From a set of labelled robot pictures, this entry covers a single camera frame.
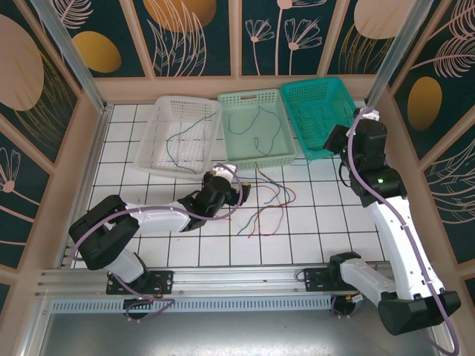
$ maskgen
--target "dark green wallpaper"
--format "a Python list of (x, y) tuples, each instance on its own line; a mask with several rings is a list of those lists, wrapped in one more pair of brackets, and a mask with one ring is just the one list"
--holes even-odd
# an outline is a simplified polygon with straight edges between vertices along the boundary
[(17, 268), (49, 175), (0, 133), (0, 265)]
[(185, 10), (177, 0), (134, 0), (155, 75), (230, 76), (228, 0), (183, 5)]
[[(388, 6), (390, 2), (396, 5), (393, 13), (385, 13), (385, 17), (381, 17), (380, 9), (374, 7), (374, 1), (350, 0), (328, 68), (328, 74), (376, 74), (378, 72), (387, 51), (393, 43), (394, 36), (397, 34), (399, 24), (404, 21), (404, 16), (398, 21), (391, 19), (396, 14), (399, 17), (401, 17), (401, 14), (405, 15), (406, 12), (400, 9), (405, 9), (411, 4), (408, 0), (381, 0), (381, 6)], [(358, 23), (363, 22), (361, 26), (366, 27), (366, 31), (373, 34), (372, 38), (363, 36), (357, 30), (355, 9), (358, 3), (363, 9), (363, 13), (367, 14), (367, 19), (362, 19)], [(393, 37), (376, 39), (380, 37), (380, 32), (387, 31), (386, 25), (393, 29)]]
[(394, 96), (420, 159), (475, 105), (475, 17), (467, 4), (451, 3)]
[(475, 125), (425, 170), (458, 263), (475, 259)]
[[(306, 7), (283, 10), (274, 1), (243, 0), (243, 76), (317, 73), (335, 2), (308, 3)], [(277, 73), (275, 60), (278, 61)]]
[(7, 301), (8, 292), (10, 291), (10, 286), (8, 284), (0, 283), (0, 315), (5, 302)]
[(407, 57), (409, 56), (409, 53), (411, 53), (413, 51), (413, 49), (416, 46), (417, 42), (421, 38), (422, 33), (424, 32), (425, 28), (427, 27), (430, 19), (432, 18), (433, 13), (436, 12), (437, 7), (440, 5), (441, 1), (442, 0), (433, 0), (432, 6), (430, 7), (430, 10), (429, 10), (429, 13), (425, 17), (424, 22), (422, 22), (421, 27), (419, 28), (419, 30), (417, 31), (416, 36), (414, 37), (414, 40), (411, 42), (409, 48), (406, 50), (406, 53), (404, 54), (401, 61), (399, 62), (399, 65), (396, 68), (396, 70), (394, 71), (393, 76), (391, 76), (391, 79), (389, 80), (389, 86), (392, 86), (394, 81), (398, 77), (399, 73), (401, 72), (402, 67), (404, 66), (404, 64), (406, 62)]
[(0, 3), (0, 115), (55, 162), (77, 97), (12, 1)]
[[(55, 8), (64, 15), (65, 7), (59, 6), (60, 2), (55, 1)], [(63, 24), (92, 76), (145, 76), (119, 0), (78, 2), (84, 5), (76, 9), (77, 14), (66, 16)]]

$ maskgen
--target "flower illustration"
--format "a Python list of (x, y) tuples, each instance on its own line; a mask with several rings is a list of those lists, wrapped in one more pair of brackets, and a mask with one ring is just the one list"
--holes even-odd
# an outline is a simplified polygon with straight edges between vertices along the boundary
[(285, 21), (285, 36), (290, 49), (289, 75), (292, 74), (294, 50), (304, 50), (321, 45), (321, 37), (318, 37), (320, 28), (318, 28), (317, 23), (318, 20), (301, 20), (298, 26), (295, 27), (295, 19)]
[(12, 150), (8, 159), (7, 150), (0, 148), (0, 191), (11, 193), (15, 189), (15, 179), (20, 169), (22, 157), (18, 152)]
[(323, 5), (327, 0), (277, 0), (279, 6), (279, 17), (277, 20), (277, 36), (275, 41), (275, 75), (279, 75), (279, 38), (281, 34), (282, 12), (293, 7), (311, 7)]
[(292, 7), (311, 7), (311, 6), (318, 6), (326, 3), (327, 0), (277, 0), (277, 5), (283, 9), (288, 10)]
[[(20, 194), (15, 190), (15, 180), (18, 176), (21, 160), (22, 156), (19, 152), (12, 150), (9, 158), (7, 150), (4, 147), (0, 148), (0, 193), (14, 193), (28, 202), (39, 205), (38, 202), (35, 202), (34, 200), (26, 197), (23, 194)], [(30, 217), (26, 217), (25, 215), (20, 214), (17, 211), (10, 210), (9, 208), (6, 208), (2, 205), (0, 205), (0, 210), (13, 215), (14, 217), (26, 220), (30, 223), (34, 221)]]
[(254, 62), (255, 69), (258, 71), (258, 76), (261, 74), (259, 71), (258, 56), (255, 52), (255, 44), (257, 42), (267, 41), (275, 37), (274, 32), (271, 31), (271, 26), (269, 24), (269, 19), (267, 20), (257, 20), (255, 23), (252, 20), (247, 20), (245, 22), (247, 34), (252, 42), (252, 49), (254, 50)]

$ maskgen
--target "green wire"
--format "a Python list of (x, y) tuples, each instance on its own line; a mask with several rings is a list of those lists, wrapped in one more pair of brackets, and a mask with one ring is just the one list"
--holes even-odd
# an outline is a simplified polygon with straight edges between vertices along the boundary
[(178, 165), (177, 161), (174, 160), (174, 158), (171, 156), (170, 154), (170, 151), (168, 150), (168, 142), (176, 137), (176, 136), (179, 136), (181, 134), (184, 134), (185, 132), (187, 131), (190, 131), (194, 126), (198, 125), (200, 122), (202, 122), (204, 119), (209, 119), (210, 117), (216, 115), (216, 113), (212, 113), (210, 116), (205, 116), (203, 117), (202, 119), (199, 119), (198, 121), (196, 121), (192, 126), (190, 126), (189, 128), (187, 128), (186, 130), (182, 131), (182, 132), (179, 132), (179, 133), (176, 133), (175, 135), (173, 136), (170, 136), (167, 140), (166, 140), (166, 153), (168, 154), (168, 157), (170, 157), (171, 161), (178, 167), (178, 168), (182, 168), (182, 169), (188, 169), (189, 171), (192, 171), (194, 174), (196, 174), (196, 171), (192, 170), (191, 168), (187, 168), (187, 167), (183, 167), (182, 165)]
[[(289, 202), (289, 201), (290, 201), (290, 194), (289, 194), (289, 192), (288, 192), (282, 185), (277, 184), (277, 183), (275, 183), (275, 182), (271, 182), (270, 180), (265, 180), (265, 181), (268, 182), (268, 183), (270, 183), (270, 184), (276, 185), (277, 187), (283, 188), (283, 189), (284, 189), (284, 192), (285, 192), (285, 202)], [(239, 232), (237, 233), (236, 236), (239, 236), (239, 234), (240, 234), (244, 229), (246, 229), (246, 228), (249, 226), (249, 224), (251, 223), (252, 219), (254, 219), (254, 217), (255, 217), (257, 214), (259, 214), (262, 210), (267, 209), (267, 208), (270, 208), (270, 207), (269, 207), (269, 206), (265, 206), (265, 207), (263, 207), (262, 209), (259, 209), (258, 212), (254, 213), (254, 214), (249, 218), (249, 221), (247, 222), (246, 226), (244, 226), (241, 230), (239, 230)]]

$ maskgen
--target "red wire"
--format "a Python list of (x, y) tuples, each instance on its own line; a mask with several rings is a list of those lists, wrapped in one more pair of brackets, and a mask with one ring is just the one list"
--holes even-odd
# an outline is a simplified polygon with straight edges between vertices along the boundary
[[(257, 163), (255, 163), (255, 166), (256, 166), (258, 172), (261, 174), (261, 176), (263, 176), (264, 178), (266, 178), (266, 179), (269, 180), (270, 182), (273, 182), (274, 184), (277, 184), (273, 179), (269, 178), (267, 175), (265, 175), (264, 173), (262, 173), (262, 171), (259, 169), (259, 166), (258, 166)], [(275, 231), (274, 231), (273, 233), (271, 233), (271, 234), (261, 234), (261, 227), (259, 226), (259, 233), (260, 233), (260, 235), (261, 235), (261, 236), (272, 236), (272, 235), (275, 234), (275, 233), (278, 231), (278, 229), (281, 227), (282, 219), (284, 218), (284, 207), (286, 207), (288, 204), (293, 203), (293, 202), (297, 199), (297, 194), (295, 194), (295, 192), (294, 192), (292, 189), (290, 189), (290, 188), (288, 188), (288, 187), (282, 187), (282, 188), (284, 188), (284, 190), (286, 190), (286, 191), (291, 191), (292, 194), (294, 194), (293, 199), (291, 199), (289, 202), (285, 202), (284, 204), (282, 204), (281, 201), (280, 201), (280, 200), (278, 199), (278, 197), (277, 197), (277, 200), (279, 201), (279, 205), (267, 205), (265, 208), (261, 209), (261, 210), (258, 212), (258, 214), (256, 215), (255, 219), (254, 219), (254, 228), (252, 229), (251, 234), (247, 237), (248, 239), (255, 233), (255, 223), (256, 223), (256, 221), (258, 220), (259, 215), (261, 215), (261, 213), (262, 213), (265, 209), (267, 209), (267, 208), (281, 208), (281, 209), (282, 209), (281, 219), (279, 220), (279, 224), (278, 224), (277, 228), (276, 228)]]

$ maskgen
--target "metal plate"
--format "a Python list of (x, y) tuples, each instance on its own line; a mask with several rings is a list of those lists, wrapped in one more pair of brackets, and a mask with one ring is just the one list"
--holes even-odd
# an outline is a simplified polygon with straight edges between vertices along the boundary
[(355, 287), (345, 282), (334, 283), (327, 268), (304, 269), (305, 289), (307, 291), (348, 291), (356, 293)]
[[(157, 281), (162, 286), (162, 294), (170, 294), (173, 287), (173, 271), (150, 271), (153, 280)], [(145, 288), (140, 291), (141, 294), (156, 295), (159, 292), (157, 284), (150, 282)], [(126, 295), (130, 294), (126, 291), (114, 276), (108, 274), (106, 294), (109, 295)]]

